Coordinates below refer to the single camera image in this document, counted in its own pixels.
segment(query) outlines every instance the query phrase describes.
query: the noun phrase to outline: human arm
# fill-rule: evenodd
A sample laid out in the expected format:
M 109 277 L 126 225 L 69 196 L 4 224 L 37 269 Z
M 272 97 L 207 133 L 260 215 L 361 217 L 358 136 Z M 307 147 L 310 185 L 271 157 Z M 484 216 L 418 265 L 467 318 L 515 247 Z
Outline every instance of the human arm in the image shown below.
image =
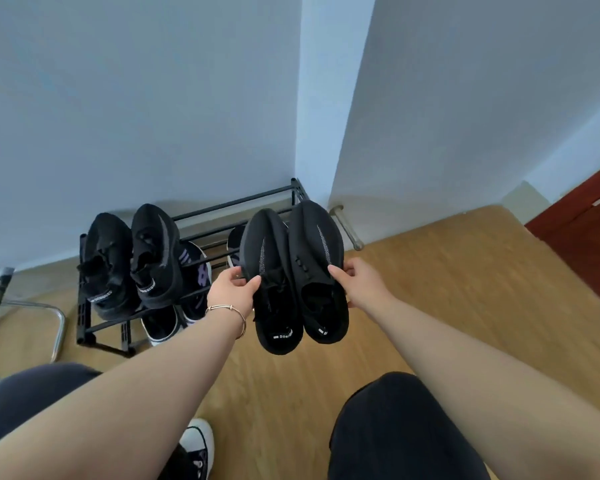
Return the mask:
M 528 365 L 401 302 L 360 258 L 329 267 L 501 480 L 600 479 L 600 412 Z
M 222 272 L 208 304 L 251 311 L 256 277 Z M 0 479 L 151 479 L 158 477 L 216 380 L 242 318 L 212 310 L 153 347 L 60 399 L 0 441 Z

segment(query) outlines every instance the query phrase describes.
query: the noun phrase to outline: bangle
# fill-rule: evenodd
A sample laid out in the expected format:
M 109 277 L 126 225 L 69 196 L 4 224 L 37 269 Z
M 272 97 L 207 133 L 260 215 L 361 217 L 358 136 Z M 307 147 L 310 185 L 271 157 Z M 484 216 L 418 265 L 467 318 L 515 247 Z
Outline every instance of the bangle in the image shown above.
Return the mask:
M 215 310 L 216 308 L 227 308 L 229 310 L 233 310 L 234 312 L 238 313 L 240 315 L 240 318 L 242 319 L 242 333 L 236 337 L 235 339 L 241 339 L 244 337 L 244 332 L 247 331 L 247 319 L 244 317 L 244 315 L 242 314 L 242 312 L 240 310 L 238 310 L 236 307 L 234 307 L 233 305 L 213 305 L 213 306 L 209 306 L 206 311 L 205 311 L 205 316 L 211 311 L 211 310 Z

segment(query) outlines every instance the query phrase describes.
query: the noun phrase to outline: shoe rack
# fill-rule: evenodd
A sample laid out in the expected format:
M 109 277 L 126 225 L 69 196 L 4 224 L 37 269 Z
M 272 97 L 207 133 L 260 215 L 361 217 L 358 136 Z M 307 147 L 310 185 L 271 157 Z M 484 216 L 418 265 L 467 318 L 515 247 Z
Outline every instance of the shoe rack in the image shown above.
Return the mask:
M 286 187 L 280 187 L 277 189 L 270 190 L 268 192 L 262 192 L 262 193 L 250 195 L 248 197 L 241 198 L 238 200 L 232 200 L 231 202 L 226 202 L 226 203 L 222 203 L 219 205 L 213 205 L 211 207 L 207 207 L 206 209 L 194 210 L 193 212 L 188 212 L 186 214 L 181 214 L 179 216 L 176 216 L 173 218 L 173 220 L 177 222 L 177 221 L 181 221 L 183 219 L 188 219 L 190 217 L 201 216 L 201 215 L 207 214 L 209 212 L 213 212 L 215 210 L 225 209 L 225 208 L 231 207 L 233 205 L 238 205 L 238 204 L 256 200 L 256 199 L 259 199 L 262 197 L 267 197 L 270 195 L 275 195 L 275 194 L 279 194 L 282 192 L 288 192 L 288 191 L 291 191 L 291 207 L 287 207 L 285 209 L 281 209 L 278 211 L 279 214 L 288 214 L 289 212 L 291 212 L 291 209 L 293 208 L 293 206 L 296 203 L 298 203 L 302 200 L 308 199 L 306 193 L 304 192 L 304 188 L 303 188 L 302 184 L 296 178 L 292 178 L 291 183 L 289 185 L 287 185 Z M 216 235 L 216 234 L 220 234 L 220 233 L 222 233 L 222 235 L 224 235 L 227 232 L 231 231 L 234 227 L 238 227 L 240 225 L 245 225 L 245 224 L 247 224 L 247 222 L 248 222 L 247 220 L 242 220 L 242 221 L 234 222 L 229 225 L 216 227 L 215 229 L 210 229 L 210 230 L 207 230 L 204 232 L 200 232 L 197 234 L 183 237 L 180 241 L 182 241 L 182 242 L 194 241 L 195 242 L 199 239 L 206 240 L 207 238 L 212 237 L 213 235 Z M 82 249 L 84 247 L 86 238 L 87 238 L 87 234 L 81 234 L 81 236 L 80 236 L 80 256 L 82 256 Z M 218 248 L 218 246 L 222 246 L 222 245 L 226 244 L 226 239 L 211 242 L 206 245 L 200 245 L 199 243 L 197 243 L 197 244 L 200 246 L 200 248 L 203 251 L 206 251 L 206 250 L 209 250 L 212 248 Z M 238 250 L 236 250 L 236 249 L 231 249 L 231 250 L 227 250 L 224 252 L 220 252 L 218 254 L 208 256 L 207 258 L 200 259 L 200 260 L 196 261 L 195 263 L 193 263 L 192 266 L 197 266 L 202 263 L 215 261 L 218 258 L 224 258 L 226 256 L 229 256 L 230 254 L 237 252 L 237 251 Z M 227 266 L 228 266 L 228 264 L 226 263 L 226 260 L 223 259 L 221 262 L 213 264 L 212 268 L 218 269 L 218 268 L 225 268 Z M 117 355 L 122 355 L 123 357 L 133 357 L 133 355 L 135 355 L 137 352 L 137 348 L 140 345 L 142 345 L 143 343 L 145 343 L 146 339 L 143 338 L 142 340 L 134 341 L 133 337 L 131 336 L 131 321 L 137 320 L 138 318 L 141 318 L 145 315 L 150 314 L 151 310 L 147 309 L 147 308 L 142 308 L 138 313 L 136 313 L 130 317 L 124 317 L 124 318 L 120 318 L 120 319 L 116 319 L 116 320 L 110 320 L 110 321 L 106 321 L 103 323 L 99 323 L 97 325 L 92 325 L 91 324 L 91 304 L 90 304 L 90 302 L 88 302 L 88 300 L 86 298 L 83 298 L 83 293 L 81 293 L 81 288 L 82 288 L 83 284 L 84 284 L 84 277 L 82 276 L 82 274 L 80 274 L 79 291 L 78 291 L 78 324 L 77 324 L 77 330 L 76 330 L 76 341 L 77 341 L 78 345 L 83 346 L 83 347 L 90 347 L 93 349 L 103 350 L 105 352 L 110 352 L 110 353 L 117 354 Z M 206 293 L 209 290 L 209 288 L 210 287 L 202 288 L 200 290 L 186 294 L 186 295 L 182 296 L 178 300 L 178 302 L 174 303 L 174 305 L 179 305 L 180 302 L 183 300 L 192 298 L 192 297 L 197 296 L 202 293 Z M 109 327 L 116 326 L 116 325 L 120 325 L 120 335 L 121 335 L 120 348 L 117 349 L 115 347 L 111 347 L 111 346 L 99 343 L 98 337 L 97 337 L 97 332 L 99 332 L 100 330 L 104 330 L 105 328 L 109 328 Z M 183 327 L 187 326 L 187 324 L 184 322 L 184 320 L 181 320 L 181 325 Z

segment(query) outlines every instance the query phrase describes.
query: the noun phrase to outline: converse sneaker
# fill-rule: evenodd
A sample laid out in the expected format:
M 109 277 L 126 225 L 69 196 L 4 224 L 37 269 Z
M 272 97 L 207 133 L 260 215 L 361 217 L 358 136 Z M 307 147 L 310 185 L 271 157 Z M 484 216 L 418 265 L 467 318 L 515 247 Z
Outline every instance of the converse sneaker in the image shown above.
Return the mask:
M 133 315 L 140 304 L 129 277 L 131 230 L 112 214 L 98 214 L 82 249 L 78 271 L 84 277 L 81 293 L 103 320 Z
M 261 345 L 272 354 L 288 354 L 300 343 L 303 327 L 294 296 L 287 227 L 272 209 L 257 211 L 247 224 L 240 261 L 247 280 L 258 274 L 262 277 L 253 295 Z
M 214 466 L 214 434 L 207 421 L 192 419 L 180 438 L 181 446 L 186 450 L 189 459 L 196 469 L 196 480 L 207 480 Z
M 192 266 L 195 261 L 206 259 L 207 255 L 193 242 L 183 242 L 182 245 L 184 250 L 178 259 L 184 277 L 185 293 L 190 294 L 203 288 L 209 288 L 211 286 L 211 263 L 206 262 Z M 184 320 L 189 325 L 204 318 L 208 293 L 207 290 L 180 302 Z
M 242 234 L 244 233 L 244 225 L 237 226 L 231 229 L 229 238 L 226 240 L 226 250 L 240 249 L 240 241 L 242 240 Z M 229 267 L 240 266 L 240 252 L 236 251 L 226 257 L 226 261 Z
M 174 306 L 152 310 L 149 315 L 140 318 L 140 322 L 152 346 L 166 342 L 182 329 Z
M 289 252 L 304 330 L 321 344 L 341 340 L 349 329 L 347 298 L 327 266 L 343 266 L 344 245 L 329 213 L 315 202 L 304 200 L 291 211 Z
M 131 277 L 144 306 L 165 308 L 175 304 L 183 292 L 178 257 L 184 250 L 176 223 L 159 207 L 145 203 L 134 215 L 131 233 Z

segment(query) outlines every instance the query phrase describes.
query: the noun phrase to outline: white wall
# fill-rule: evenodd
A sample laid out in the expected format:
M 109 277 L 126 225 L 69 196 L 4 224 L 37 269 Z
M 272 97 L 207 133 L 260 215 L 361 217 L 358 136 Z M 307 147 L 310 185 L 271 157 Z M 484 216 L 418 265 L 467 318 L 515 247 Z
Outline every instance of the white wall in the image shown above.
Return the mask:
M 296 176 L 326 207 L 375 0 L 303 0 Z
M 294 176 L 301 0 L 0 0 L 0 267 Z
M 600 111 L 526 177 L 553 203 L 600 170 Z
M 376 0 L 331 196 L 366 241 L 497 202 L 600 108 L 600 0 Z

